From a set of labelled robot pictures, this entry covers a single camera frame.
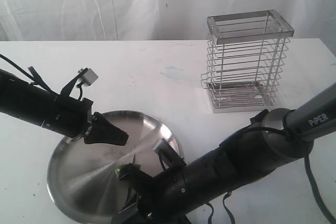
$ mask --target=white table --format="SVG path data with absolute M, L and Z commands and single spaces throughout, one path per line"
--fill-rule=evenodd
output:
M 280 80 L 279 101 L 296 108 L 336 80 L 336 57 L 319 39 L 293 39 Z M 182 145 L 190 162 L 216 148 L 256 112 L 213 114 L 200 74 L 206 41 L 25 41 L 0 42 L 0 53 L 23 68 L 34 66 L 55 91 L 81 67 L 98 81 L 84 89 L 93 110 L 137 110 L 161 119 Z M 0 61 L 0 68 L 25 79 Z M 0 114 L 0 223 L 67 224 L 49 198 L 49 158 L 61 135 Z M 312 170 L 321 195 L 336 214 L 335 134 L 316 141 Z M 314 202 L 303 160 L 234 191 L 227 200 L 237 223 L 325 223 Z M 229 223 L 222 197 L 213 200 L 213 223 Z M 188 216 L 207 223 L 210 209 Z

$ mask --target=white curtain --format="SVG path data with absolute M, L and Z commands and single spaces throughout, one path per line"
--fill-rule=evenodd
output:
M 0 0 L 0 40 L 205 39 L 207 16 L 264 9 L 336 54 L 336 0 Z

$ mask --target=wire rack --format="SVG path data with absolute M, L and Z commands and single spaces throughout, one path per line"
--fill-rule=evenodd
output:
M 201 83 L 213 111 L 274 108 L 293 28 L 275 10 L 212 16 L 207 24 L 207 67 Z

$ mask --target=stainless steel plate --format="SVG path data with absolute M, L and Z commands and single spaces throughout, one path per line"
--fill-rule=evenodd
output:
M 106 119 L 129 134 L 126 146 L 86 145 L 64 137 L 56 147 L 48 168 L 48 190 L 56 206 L 80 223 L 110 223 L 127 197 L 128 186 L 117 180 L 122 164 L 141 165 L 155 176 L 162 171 L 153 151 L 158 140 L 166 140 L 180 154 L 172 132 L 159 120 L 135 111 L 105 113 Z

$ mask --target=wire frame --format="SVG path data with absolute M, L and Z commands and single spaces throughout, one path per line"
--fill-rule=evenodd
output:
M 256 111 L 276 105 L 278 80 L 290 42 L 287 36 L 292 34 L 268 11 L 262 14 L 225 23 L 217 19 L 216 27 L 210 25 L 201 83 L 208 90 L 214 112 Z

